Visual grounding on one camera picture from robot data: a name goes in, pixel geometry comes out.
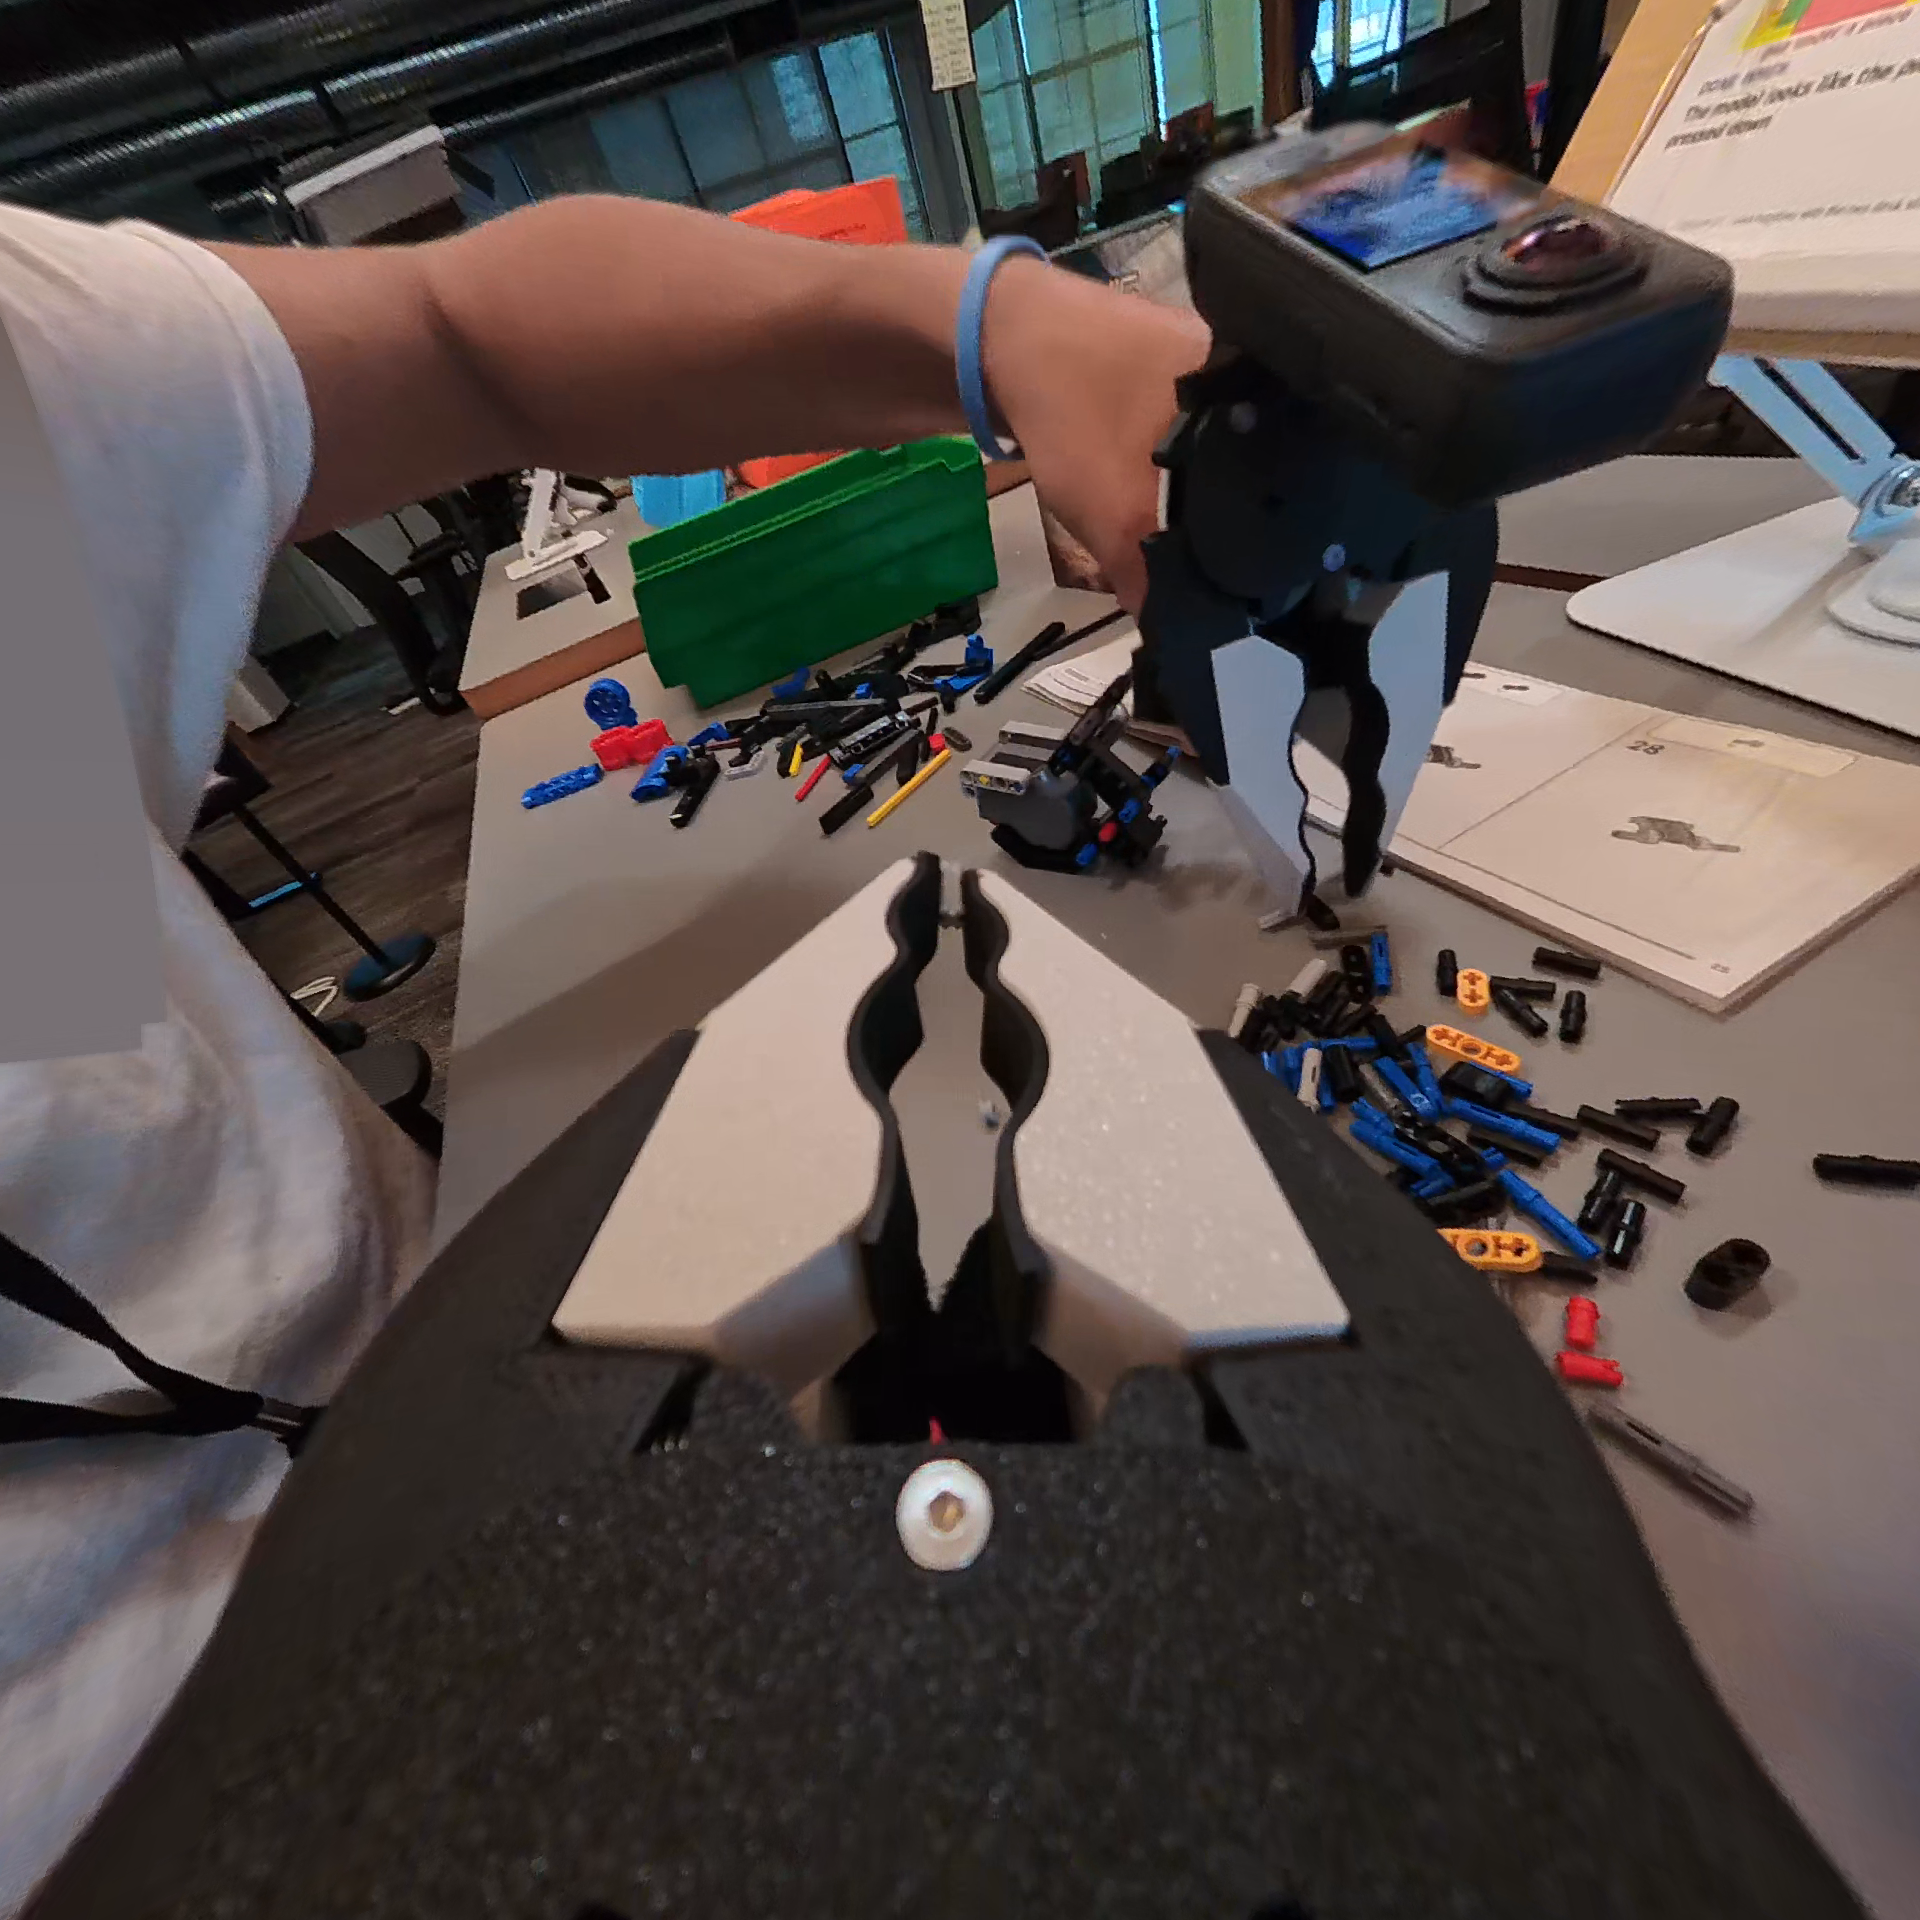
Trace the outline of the pile of plastic beams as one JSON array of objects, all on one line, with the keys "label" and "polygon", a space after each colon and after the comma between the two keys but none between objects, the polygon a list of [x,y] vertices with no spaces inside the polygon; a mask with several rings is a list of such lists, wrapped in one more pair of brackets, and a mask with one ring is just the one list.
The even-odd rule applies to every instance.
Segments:
[{"label": "pile of plastic beams", "polygon": [[[1078,628],[1066,624],[1068,641],[1055,655],[1116,623],[1119,612]],[[623,682],[599,679],[582,697],[594,728],[590,759],[525,786],[519,805],[551,810],[628,776],[630,803],[666,805],[668,823],[684,831],[721,783],[772,768],[794,785],[796,801],[836,786],[822,827],[839,832],[870,803],[875,785],[909,780],[945,736],[953,753],[963,747],[955,716],[998,658],[1005,657],[989,647],[977,600],[947,603],[863,658],[843,667],[797,667],[769,687],[755,709],[686,736],[675,736],[663,717],[641,717]]]}]

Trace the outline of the pile of small plastic pins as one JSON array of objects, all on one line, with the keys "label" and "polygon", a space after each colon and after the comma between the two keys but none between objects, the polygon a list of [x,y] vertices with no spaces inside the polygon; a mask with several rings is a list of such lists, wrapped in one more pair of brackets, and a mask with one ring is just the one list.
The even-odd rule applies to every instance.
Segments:
[{"label": "pile of small plastic pins", "polygon": [[1738,1016],[1613,972],[1494,980],[1494,1020],[1362,1000],[1346,972],[1212,1036],[1351,1331],[1333,1351],[1491,1351],[1521,1296],[1554,1351],[1595,1299],[1601,1354],[1657,1335],[1915,1341],[1915,1000],[1814,964]]}]

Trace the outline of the building instruction booklet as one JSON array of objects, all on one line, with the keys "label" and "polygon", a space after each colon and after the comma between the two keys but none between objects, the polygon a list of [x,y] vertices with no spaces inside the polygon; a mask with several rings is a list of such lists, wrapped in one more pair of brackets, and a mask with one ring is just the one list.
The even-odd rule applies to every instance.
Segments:
[{"label": "building instruction booklet", "polygon": [[1398,872],[1706,1013],[1915,884],[1915,765],[1475,661]]}]

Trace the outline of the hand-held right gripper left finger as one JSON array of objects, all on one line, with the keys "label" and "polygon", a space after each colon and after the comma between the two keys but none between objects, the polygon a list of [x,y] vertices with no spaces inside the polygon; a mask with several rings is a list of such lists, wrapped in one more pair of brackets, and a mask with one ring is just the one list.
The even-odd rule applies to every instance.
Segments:
[{"label": "hand-held right gripper left finger", "polygon": [[891,1100],[923,1043],[939,857],[898,859],[716,1007],[553,1332],[825,1381],[930,1320]]}]

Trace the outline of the instruction sign board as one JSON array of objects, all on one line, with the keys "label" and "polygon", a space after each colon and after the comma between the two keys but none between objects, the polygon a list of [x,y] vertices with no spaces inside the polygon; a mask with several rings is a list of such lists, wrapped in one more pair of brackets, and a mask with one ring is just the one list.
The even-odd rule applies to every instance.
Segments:
[{"label": "instruction sign board", "polygon": [[1724,259],[1731,352],[1918,363],[1918,5],[1635,5],[1551,183]]}]

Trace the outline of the orange folded box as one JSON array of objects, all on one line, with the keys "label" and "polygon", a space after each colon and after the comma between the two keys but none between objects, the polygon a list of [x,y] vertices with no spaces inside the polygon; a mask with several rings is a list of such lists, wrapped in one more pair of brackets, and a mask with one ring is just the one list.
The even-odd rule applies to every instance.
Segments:
[{"label": "orange folded box", "polygon": [[[901,187],[891,176],[833,187],[788,187],[782,194],[733,210],[732,220],[759,231],[791,233],[843,247],[891,247],[908,243]],[[750,460],[735,466],[735,479],[746,490],[769,490],[836,458],[836,450],[812,450]]]}]

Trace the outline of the dark grey axle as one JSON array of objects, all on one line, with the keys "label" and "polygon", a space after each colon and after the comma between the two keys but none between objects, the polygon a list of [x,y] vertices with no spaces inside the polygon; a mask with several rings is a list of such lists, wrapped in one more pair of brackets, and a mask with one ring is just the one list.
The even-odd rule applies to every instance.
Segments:
[{"label": "dark grey axle", "polygon": [[1587,1424],[1724,1517],[1739,1523],[1753,1521],[1756,1500],[1747,1488],[1717,1473],[1695,1452],[1646,1424],[1638,1416],[1615,1405],[1593,1405],[1587,1408]]}]

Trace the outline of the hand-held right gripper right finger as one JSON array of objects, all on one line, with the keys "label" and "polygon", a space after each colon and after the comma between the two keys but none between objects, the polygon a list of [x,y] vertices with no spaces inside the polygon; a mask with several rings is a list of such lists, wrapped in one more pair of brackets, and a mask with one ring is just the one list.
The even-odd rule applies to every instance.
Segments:
[{"label": "hand-held right gripper right finger", "polygon": [[1351,1315],[1193,1023],[1009,880],[961,877],[1005,1101],[994,1280],[1068,1378],[1330,1341]]}]

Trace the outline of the person's left forearm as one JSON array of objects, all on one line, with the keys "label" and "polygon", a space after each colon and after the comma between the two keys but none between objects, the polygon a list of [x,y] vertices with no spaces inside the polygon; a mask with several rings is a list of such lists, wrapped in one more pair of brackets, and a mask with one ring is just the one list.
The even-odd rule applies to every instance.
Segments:
[{"label": "person's left forearm", "polygon": [[585,197],[407,247],[210,251],[303,384],[299,538],[525,466],[686,473],[966,429],[953,249]]}]

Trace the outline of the blue wristband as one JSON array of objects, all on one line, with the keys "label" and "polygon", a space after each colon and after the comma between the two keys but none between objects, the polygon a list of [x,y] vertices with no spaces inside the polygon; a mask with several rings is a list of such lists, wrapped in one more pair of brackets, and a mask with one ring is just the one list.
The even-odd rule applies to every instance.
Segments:
[{"label": "blue wristband", "polygon": [[1025,458],[1017,440],[1004,429],[994,415],[985,370],[985,319],[994,279],[1010,261],[1046,261],[1042,244],[1027,236],[1004,233],[981,243],[966,259],[955,319],[953,319],[953,370],[955,393],[963,407],[966,432],[985,464],[1014,464]]}]

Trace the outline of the long black beam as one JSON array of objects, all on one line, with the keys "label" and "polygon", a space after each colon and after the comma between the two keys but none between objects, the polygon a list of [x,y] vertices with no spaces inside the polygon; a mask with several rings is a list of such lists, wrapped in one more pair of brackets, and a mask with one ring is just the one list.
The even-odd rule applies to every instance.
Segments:
[{"label": "long black beam", "polygon": [[1021,672],[1049,658],[1068,641],[1068,627],[1060,619],[1049,623],[1029,642],[1019,645],[1009,658],[998,658],[994,671],[973,688],[973,705],[994,701]]}]

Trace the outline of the partly built toy vehicle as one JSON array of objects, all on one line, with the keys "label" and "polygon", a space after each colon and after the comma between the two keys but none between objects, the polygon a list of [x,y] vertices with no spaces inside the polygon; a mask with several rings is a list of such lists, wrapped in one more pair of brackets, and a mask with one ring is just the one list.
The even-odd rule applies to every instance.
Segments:
[{"label": "partly built toy vehicle", "polygon": [[963,768],[961,786],[994,847],[1025,868],[1092,874],[1109,861],[1134,872],[1161,844],[1159,791],[1185,743],[1174,736],[1134,765],[1119,753],[1127,736],[1129,716],[1114,705],[1085,709],[1070,728],[1009,722]]}]

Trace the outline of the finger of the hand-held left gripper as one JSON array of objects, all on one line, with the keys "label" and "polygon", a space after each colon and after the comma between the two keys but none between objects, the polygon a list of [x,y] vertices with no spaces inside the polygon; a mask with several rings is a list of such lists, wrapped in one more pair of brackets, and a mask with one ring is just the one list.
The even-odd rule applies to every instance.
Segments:
[{"label": "finger of the hand-held left gripper", "polygon": [[1370,588],[1308,633],[1298,765],[1362,897],[1428,759],[1449,693],[1449,578]]},{"label": "finger of the hand-held left gripper", "polygon": [[1274,641],[1244,635],[1213,650],[1212,672],[1227,765],[1221,805],[1276,907],[1300,921],[1315,891],[1308,791],[1294,765],[1305,665]]}]

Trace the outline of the green plastic bin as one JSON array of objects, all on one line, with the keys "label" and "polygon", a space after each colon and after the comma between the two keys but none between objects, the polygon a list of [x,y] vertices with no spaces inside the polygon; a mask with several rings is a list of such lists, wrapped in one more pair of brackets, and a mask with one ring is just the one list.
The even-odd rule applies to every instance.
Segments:
[{"label": "green plastic bin", "polygon": [[997,588],[970,440],[841,455],[630,545],[645,651],[713,709]]}]

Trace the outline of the yellow axle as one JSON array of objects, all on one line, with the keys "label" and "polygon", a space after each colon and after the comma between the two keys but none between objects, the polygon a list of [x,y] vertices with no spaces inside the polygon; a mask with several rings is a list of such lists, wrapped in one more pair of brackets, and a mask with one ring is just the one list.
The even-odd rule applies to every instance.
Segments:
[{"label": "yellow axle", "polygon": [[922,788],[923,788],[929,783],[932,783],[932,780],[942,772],[942,768],[947,768],[947,765],[949,765],[949,761],[951,761],[951,759],[953,759],[953,743],[945,736],[945,743],[939,746],[939,751],[937,751],[937,753],[932,753],[932,755],[923,761],[923,765],[919,765],[919,771],[917,771],[909,780],[905,780],[905,783],[898,786],[898,791],[895,791],[895,794],[891,794],[891,796],[889,796],[883,805],[878,805],[874,811],[868,811],[868,815],[866,815],[863,825],[866,825],[868,831],[875,831],[875,827],[879,827],[883,823],[886,823],[894,815],[898,815],[898,810],[901,810],[905,803],[909,803],[911,797],[917,797],[917,796],[922,794]]}]

